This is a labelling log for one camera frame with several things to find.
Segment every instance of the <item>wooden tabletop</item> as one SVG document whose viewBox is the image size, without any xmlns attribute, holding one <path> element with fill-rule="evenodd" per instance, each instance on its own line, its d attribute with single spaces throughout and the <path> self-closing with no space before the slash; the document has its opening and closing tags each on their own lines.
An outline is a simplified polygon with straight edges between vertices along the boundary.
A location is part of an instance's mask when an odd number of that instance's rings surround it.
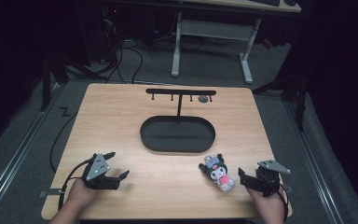
<svg viewBox="0 0 358 224">
<path fill-rule="evenodd" d="M 147 94 L 147 88 L 212 90 L 213 101 L 183 97 L 182 115 L 202 117 L 215 128 L 215 140 L 203 153 L 161 153 L 141 140 L 143 122 L 156 115 L 176 115 L 178 97 Z M 244 218 L 256 217 L 253 201 L 240 184 L 238 168 L 255 175 L 258 161 L 274 159 L 252 92 L 245 88 L 89 85 L 60 165 L 51 184 L 60 189 L 65 178 L 93 153 L 116 152 L 107 176 L 130 170 L 118 190 L 99 190 L 83 212 L 85 219 Z M 228 174 L 236 181 L 221 191 L 201 172 L 204 157 L 223 154 Z M 81 176 L 84 168 L 74 176 Z M 49 195 L 44 219 L 57 212 L 59 196 Z"/>
<path fill-rule="evenodd" d="M 281 0 L 280 5 L 278 7 L 261 4 L 257 2 L 253 2 L 250 0 L 181 0 L 183 2 L 189 3 L 200 3 L 200 4 L 213 4 L 213 5 L 222 5 L 226 7 L 246 7 L 252 9 L 259 10 L 268 10 L 268 11 L 280 11 L 280 12 L 300 12 L 301 7 L 296 4 L 291 7 Z"/>
</svg>

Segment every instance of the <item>finger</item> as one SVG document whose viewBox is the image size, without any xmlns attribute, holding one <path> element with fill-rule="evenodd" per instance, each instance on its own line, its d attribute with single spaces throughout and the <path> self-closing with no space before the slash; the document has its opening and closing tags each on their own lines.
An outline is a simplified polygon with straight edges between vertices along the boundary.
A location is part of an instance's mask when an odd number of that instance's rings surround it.
<svg viewBox="0 0 358 224">
<path fill-rule="evenodd" d="M 260 197 L 261 197 L 260 193 L 257 192 L 256 190 L 254 190 L 254 189 L 248 189 L 248 188 L 246 188 L 246 189 L 248 190 L 249 194 L 251 195 L 251 197 L 252 197 L 253 199 L 256 199 L 256 198 L 260 198 Z"/>
</svg>

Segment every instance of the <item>white desk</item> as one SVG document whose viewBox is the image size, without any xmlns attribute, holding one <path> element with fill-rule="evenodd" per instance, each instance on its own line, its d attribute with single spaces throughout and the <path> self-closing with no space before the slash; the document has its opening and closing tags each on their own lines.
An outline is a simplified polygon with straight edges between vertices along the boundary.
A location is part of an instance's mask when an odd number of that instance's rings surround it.
<svg viewBox="0 0 358 224">
<path fill-rule="evenodd" d="M 214 4 L 228 7 L 246 7 L 250 9 L 271 10 L 287 13 L 298 13 L 301 11 L 301 7 L 298 4 L 294 7 L 290 7 L 285 4 L 283 0 L 281 0 L 280 5 L 278 7 L 260 4 L 249 0 L 182 0 L 180 4 L 182 4 L 183 2 Z M 249 53 L 251 52 L 252 45 L 255 42 L 255 36 L 257 35 L 260 22 L 261 20 L 257 19 L 255 20 L 255 23 L 253 25 L 244 26 L 218 22 L 182 20 L 182 13 L 179 12 L 176 26 L 176 43 L 172 61 L 172 76 L 179 76 L 181 35 L 198 35 L 246 41 L 246 46 L 239 56 L 242 66 L 242 72 L 245 77 L 245 82 L 248 84 L 252 84 L 253 79 L 249 69 L 248 57 Z"/>
</svg>

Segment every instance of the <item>plush toy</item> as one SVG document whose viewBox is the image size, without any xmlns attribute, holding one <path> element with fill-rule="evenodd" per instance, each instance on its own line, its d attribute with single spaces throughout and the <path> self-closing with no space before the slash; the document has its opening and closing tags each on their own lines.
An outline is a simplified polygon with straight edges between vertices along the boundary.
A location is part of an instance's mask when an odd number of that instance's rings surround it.
<svg viewBox="0 0 358 224">
<path fill-rule="evenodd" d="M 217 154 L 217 157 L 205 157 L 205 164 L 200 163 L 199 168 L 212 179 L 222 191 L 231 190 L 235 184 L 234 180 L 227 174 L 227 167 L 222 154 Z"/>
</svg>

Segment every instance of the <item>hand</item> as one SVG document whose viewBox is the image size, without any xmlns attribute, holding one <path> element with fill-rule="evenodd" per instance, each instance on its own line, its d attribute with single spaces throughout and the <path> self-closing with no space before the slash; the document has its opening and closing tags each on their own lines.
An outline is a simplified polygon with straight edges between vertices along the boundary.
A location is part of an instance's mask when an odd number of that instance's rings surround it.
<svg viewBox="0 0 358 224">
<path fill-rule="evenodd" d="M 84 208 L 92 202 L 96 192 L 97 190 L 95 189 L 87 188 L 83 180 L 76 179 L 71 187 L 71 191 L 69 191 L 66 203 L 74 202 Z"/>
<path fill-rule="evenodd" d="M 265 224 L 283 224 L 283 202 L 277 193 L 263 197 L 262 193 L 247 189 L 255 202 L 255 209 Z"/>
<path fill-rule="evenodd" d="M 60 211 L 50 221 L 50 224 L 73 224 L 78 216 L 95 197 L 97 190 L 89 189 L 83 180 L 77 179 L 69 191 L 68 199 Z"/>
</svg>

